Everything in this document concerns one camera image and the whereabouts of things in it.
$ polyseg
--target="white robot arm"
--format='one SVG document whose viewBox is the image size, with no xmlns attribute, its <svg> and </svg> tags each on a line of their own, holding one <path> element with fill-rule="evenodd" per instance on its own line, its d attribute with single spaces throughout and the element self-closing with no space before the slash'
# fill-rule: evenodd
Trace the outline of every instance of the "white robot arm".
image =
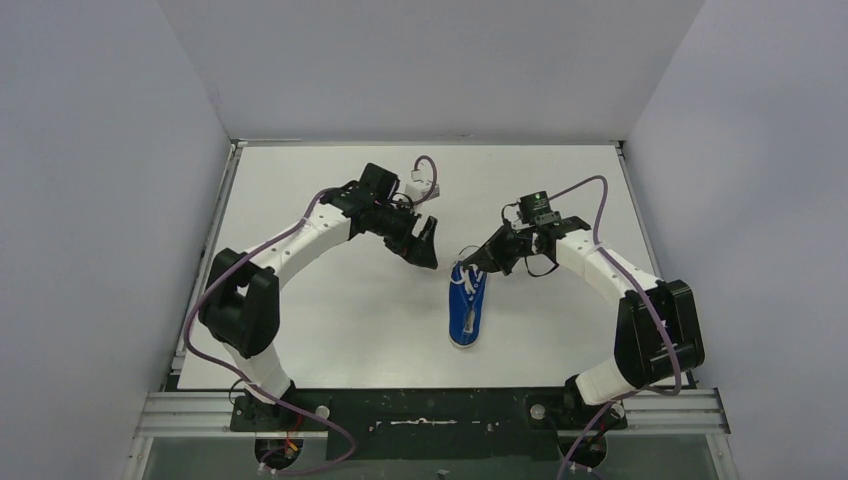
<svg viewBox="0 0 848 480">
<path fill-rule="evenodd" d="M 412 233 L 421 218 L 413 205 L 432 200 L 438 196 L 438 189 L 413 177 L 405 193 L 398 194 L 403 198 L 396 201 L 393 197 L 398 183 L 394 173 L 368 164 L 359 181 L 325 192 L 303 219 L 301 228 L 258 253 L 202 307 L 201 323 L 224 344 L 236 366 L 251 380 L 246 387 L 257 400 L 274 403 L 259 395 L 254 386 L 277 398 L 283 398 L 292 386 L 273 343 L 280 323 L 279 292 L 313 260 L 360 233 L 373 232 L 407 262 L 431 269 L 438 266 L 433 246 L 436 219 L 428 217 L 418 235 Z M 218 253 L 208 284 L 246 254 L 230 249 Z"/>
<path fill-rule="evenodd" d="M 518 200 L 519 220 L 504 224 L 463 266 L 476 265 L 485 272 L 509 275 L 519 258 L 545 255 L 591 285 L 611 304 L 618 306 L 613 355 L 600 364 L 569 378 L 567 394 L 578 404 L 600 405 L 628 392 L 673 375 L 670 356 L 641 297 L 622 273 L 596 245 L 589 225 L 578 217 L 562 218 L 550 208 L 546 192 Z M 704 361 L 698 316 L 692 291 L 682 281 L 663 280 L 633 266 L 606 248 L 632 276 L 663 319 L 681 369 Z"/>
</svg>

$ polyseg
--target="white tabletop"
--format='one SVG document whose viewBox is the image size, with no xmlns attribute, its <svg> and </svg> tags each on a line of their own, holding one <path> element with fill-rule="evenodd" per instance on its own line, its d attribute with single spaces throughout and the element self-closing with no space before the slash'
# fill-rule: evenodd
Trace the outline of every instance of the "white tabletop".
<svg viewBox="0 0 848 480">
<path fill-rule="evenodd" d="M 459 388 L 560 386 L 612 354 L 615 306 L 568 271 L 531 278 L 523 264 L 492 275 L 477 343 L 448 340 L 449 271 L 459 251 L 500 225 L 500 209 L 519 196 L 550 194 L 595 174 L 610 195 L 601 238 L 652 271 L 613 146 L 278 146 L 246 147 L 215 250 L 261 243 L 302 216 L 321 188 L 359 178 L 368 162 L 409 178 L 412 162 L 438 164 L 441 197 L 421 213 L 439 219 L 436 271 L 412 267 L 366 234 L 326 253 L 280 295 L 274 344 L 301 388 Z M 600 199 L 589 184 L 552 205 L 590 224 Z M 544 262 L 536 270 L 544 268 Z M 230 360 L 197 324 L 193 343 Z M 226 389 L 230 372 L 186 355 L 179 388 Z"/>
</svg>

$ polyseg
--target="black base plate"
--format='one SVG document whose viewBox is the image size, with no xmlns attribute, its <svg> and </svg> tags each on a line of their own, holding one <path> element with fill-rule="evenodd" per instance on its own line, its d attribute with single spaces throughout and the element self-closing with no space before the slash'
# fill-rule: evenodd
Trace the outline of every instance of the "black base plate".
<svg viewBox="0 0 848 480">
<path fill-rule="evenodd" d="M 530 456 L 559 458 L 556 430 L 582 430 L 596 408 L 569 410 L 562 388 L 497 389 L 298 389 L 289 401 L 314 412 L 330 409 L 330 420 L 357 441 L 358 460 L 480 459 Z M 530 418 L 530 407 L 542 405 L 544 420 Z M 286 431 L 296 416 L 250 415 L 248 398 L 236 399 L 230 429 L 234 432 Z M 625 428 L 621 422 L 617 428 Z M 304 419 L 300 431 L 327 427 Z M 327 458 L 345 453 L 346 438 L 330 430 Z"/>
</svg>

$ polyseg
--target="blue sneaker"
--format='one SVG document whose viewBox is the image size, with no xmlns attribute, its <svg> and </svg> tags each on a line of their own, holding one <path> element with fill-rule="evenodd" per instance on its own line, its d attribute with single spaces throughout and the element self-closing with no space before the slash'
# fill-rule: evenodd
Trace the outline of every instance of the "blue sneaker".
<svg viewBox="0 0 848 480">
<path fill-rule="evenodd" d="M 479 272 L 476 265 L 472 266 L 470 271 L 462 268 L 459 261 L 453 265 L 448 289 L 448 333 L 456 347 L 470 347 L 480 335 L 480 318 L 487 278 L 486 272 Z"/>
</svg>

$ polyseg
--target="purple cable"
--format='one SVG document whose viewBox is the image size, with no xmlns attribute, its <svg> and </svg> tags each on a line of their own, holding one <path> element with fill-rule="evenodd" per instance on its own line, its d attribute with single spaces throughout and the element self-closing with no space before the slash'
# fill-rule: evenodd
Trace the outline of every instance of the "purple cable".
<svg viewBox="0 0 848 480">
<path fill-rule="evenodd" d="M 436 190 L 436 181 L 439 179 L 439 172 L 436 170 L 436 162 L 433 161 L 428 155 L 421 155 L 420 157 L 415 159 L 415 164 L 412 166 L 413 170 L 418 170 L 418 167 L 421 166 L 421 162 L 425 161 L 430 164 L 430 169 L 433 170 L 433 183 L 430 185 L 430 190 L 427 191 L 427 194 L 421 197 L 421 200 L 417 202 L 412 202 L 413 206 L 421 205 L 430 199 L 430 196 L 433 195 L 433 192 Z"/>
<path fill-rule="evenodd" d="M 259 253 L 263 252 L 264 250 L 270 248 L 271 245 L 274 245 L 275 243 L 279 242 L 280 240 L 283 240 L 283 239 L 291 236 L 292 234 L 294 234 L 298 230 L 300 230 L 300 228 L 303 227 L 303 225 L 306 223 L 306 219 L 309 217 L 309 215 L 312 214 L 312 210 L 315 209 L 315 205 L 318 203 L 318 200 L 321 198 L 321 196 L 323 196 L 329 190 L 330 189 L 321 190 L 320 192 L 315 194 L 315 196 L 309 202 L 309 207 L 307 207 L 306 213 L 303 214 L 303 217 L 300 220 L 298 220 L 298 222 L 294 226 L 292 226 L 288 230 L 280 233 L 276 237 L 268 240 L 267 242 L 263 243 L 259 247 L 255 248 L 252 252 L 250 252 L 247 255 L 245 255 L 244 257 L 242 257 L 232 267 L 227 269 L 227 271 L 225 271 L 220 277 L 218 277 L 217 280 L 212 282 L 212 285 L 210 285 L 209 288 L 207 288 L 206 291 L 203 292 L 203 295 L 201 295 L 200 298 L 197 299 L 197 302 L 195 302 L 195 304 L 189 310 L 188 315 L 186 315 L 185 327 L 183 327 L 183 341 L 185 342 L 186 348 L 188 349 L 189 352 L 191 352 L 194 355 L 202 358 L 203 360 L 206 360 L 207 362 L 212 362 L 215 365 L 224 367 L 227 370 L 235 373 L 236 375 L 238 375 L 239 378 L 242 379 L 242 381 L 245 382 L 245 384 L 250 385 L 251 388 L 254 391 L 259 393 L 263 397 L 267 398 L 268 400 L 271 400 L 272 402 L 276 403 L 277 405 L 279 405 L 279 406 L 281 406 L 285 409 L 291 410 L 295 413 L 299 413 L 306 418 L 310 418 L 312 420 L 315 420 L 318 423 L 321 423 L 323 425 L 326 425 L 329 428 L 332 428 L 333 430 L 342 434 L 342 436 L 344 436 L 350 442 L 350 450 L 345 452 L 344 455 L 330 461 L 329 463 L 325 463 L 325 464 L 319 465 L 317 467 L 307 468 L 305 470 L 300 470 L 300 471 L 296 471 L 296 472 L 286 472 L 286 471 L 278 471 L 277 472 L 278 475 L 281 475 L 281 476 L 284 476 L 284 477 L 293 477 L 293 476 L 298 476 L 298 475 L 307 475 L 307 474 L 310 474 L 310 473 L 317 473 L 317 472 L 321 472 L 321 471 L 327 470 L 329 468 L 332 468 L 335 465 L 338 465 L 339 463 L 341 463 L 342 461 L 346 460 L 348 457 L 353 455 L 353 452 L 356 450 L 356 440 L 353 438 L 353 435 L 351 435 L 347 430 L 345 430 L 341 426 L 339 426 L 339 425 L 337 425 L 337 424 L 335 424 L 335 423 L 333 423 L 333 422 L 331 422 L 327 419 L 319 417 L 318 415 L 315 415 L 312 412 L 308 412 L 308 411 L 306 411 L 306 410 L 304 410 L 300 407 L 296 407 L 296 406 L 292 405 L 291 403 L 286 402 L 285 400 L 274 397 L 273 395 L 268 393 L 266 390 L 262 389 L 259 386 L 254 385 L 253 382 L 251 382 L 250 379 L 247 377 L 247 375 L 245 375 L 244 372 L 242 372 L 238 368 L 230 365 L 229 363 L 227 363 L 227 362 L 225 362 L 225 361 L 223 361 L 219 358 L 215 358 L 211 355 L 207 355 L 207 354 L 201 352 L 200 350 L 198 350 L 191 343 L 191 327 L 194 324 L 194 319 L 197 317 L 197 313 L 200 311 L 200 307 L 204 303 L 206 303 L 207 300 L 209 300 L 209 296 L 212 294 L 212 292 L 215 291 L 215 289 L 217 289 L 219 286 L 221 286 L 221 284 L 223 284 L 224 281 L 227 280 L 227 278 L 229 278 L 236 270 L 241 268 L 242 265 L 249 262 L 253 257 L 255 257 Z M 271 452 L 268 452 L 267 454 L 265 454 L 262 457 L 262 459 L 260 460 L 260 462 L 264 462 L 265 459 L 267 457 L 269 457 L 273 452 L 274 451 L 271 451 Z"/>
<path fill-rule="evenodd" d="M 603 255 L 603 257 L 613 267 L 615 267 L 615 269 L 618 270 L 621 273 L 621 275 L 624 278 L 627 279 L 628 282 L 630 282 L 630 284 L 636 290 L 636 293 L 639 294 L 639 297 L 642 299 L 642 302 L 645 304 L 645 307 L 648 309 L 648 313 L 650 313 L 650 315 L 651 315 L 651 319 L 654 321 L 654 324 L 657 327 L 657 331 L 659 332 L 660 337 L 662 338 L 663 345 L 665 346 L 666 350 L 670 353 L 669 358 L 671 359 L 671 368 L 674 370 L 674 388 L 671 389 L 671 390 L 662 390 L 662 389 L 653 387 L 651 385 L 648 385 L 645 388 L 643 388 L 643 390 L 648 390 L 648 391 L 651 391 L 651 392 L 654 392 L 654 393 L 657 393 L 657 394 L 660 394 L 660 395 L 677 395 L 678 393 L 680 393 L 680 389 L 683 388 L 683 378 L 682 378 L 682 372 L 680 371 L 680 361 L 677 359 L 677 355 L 674 354 L 674 345 L 671 342 L 671 337 L 668 336 L 668 332 L 665 331 L 665 327 L 663 326 L 662 319 L 660 318 L 659 313 L 654 308 L 654 304 L 651 302 L 650 298 L 648 298 L 648 294 L 645 293 L 645 290 L 641 287 L 641 285 L 639 285 L 639 282 L 636 281 L 636 278 L 634 278 L 633 275 L 630 272 L 628 272 L 627 269 L 624 268 L 623 265 L 621 265 L 615 258 L 613 258 L 612 255 L 610 255 L 610 253 L 603 246 L 600 245 L 601 241 L 600 241 L 600 234 L 598 233 L 598 230 L 601 226 L 601 216 L 604 214 L 604 207 L 606 207 L 607 196 L 609 194 L 609 183 L 607 182 L 606 177 L 604 177 L 603 175 L 593 175 L 593 176 L 591 176 L 591 177 L 589 177 L 589 178 L 587 178 L 587 179 L 585 179 L 581 182 L 578 182 L 575 185 L 572 185 L 571 187 L 566 188 L 565 190 L 563 190 L 563 191 L 561 191 L 561 192 L 559 192 L 555 195 L 552 195 L 550 197 L 550 200 L 555 200 L 555 199 L 565 195 L 566 193 L 569 193 L 569 192 L 571 192 L 571 191 L 573 191 L 577 188 L 582 187 L 583 185 L 586 185 L 587 183 L 589 183 L 593 180 L 600 180 L 600 182 L 603 184 L 603 193 L 601 194 L 601 203 L 600 203 L 600 205 L 598 205 L 598 213 L 595 215 L 595 223 L 594 223 L 594 225 L 592 225 L 592 242 L 595 244 L 595 246 L 597 246 L 598 252 L 600 252 L 600 254 Z M 637 392 L 630 392 L 630 393 L 627 393 L 625 395 L 622 395 L 622 396 L 616 398 L 615 400 L 623 400 L 625 398 L 629 398 L 629 397 L 632 397 L 633 395 L 636 395 L 636 393 Z M 609 410 L 609 408 L 611 406 L 612 406 L 612 402 L 607 402 L 606 404 L 604 404 L 604 406 L 601 407 L 600 410 L 598 410 L 598 413 L 596 413 L 595 416 L 592 417 L 592 420 L 589 421 L 588 425 L 586 425 L 586 427 L 580 432 L 580 435 L 577 436 L 577 439 L 574 441 L 574 443 L 571 444 L 571 448 L 568 449 L 568 452 L 565 454 L 565 457 L 562 459 L 562 464 L 560 465 L 559 471 L 557 472 L 557 477 L 556 477 L 557 480 L 561 479 L 562 475 L 565 473 L 565 470 L 567 469 L 568 464 L 569 464 L 569 459 L 571 459 L 571 456 L 574 455 L 574 451 L 577 450 L 577 446 L 580 444 L 581 441 L 583 441 L 584 438 L 586 438 L 586 434 L 589 432 L 589 430 L 592 428 L 592 426 L 598 420 L 600 420 L 600 418 L 603 416 L 604 412 Z M 585 468 L 583 465 L 579 465 L 577 463 L 575 463 L 575 465 L 578 465 L 581 468 Z"/>
</svg>

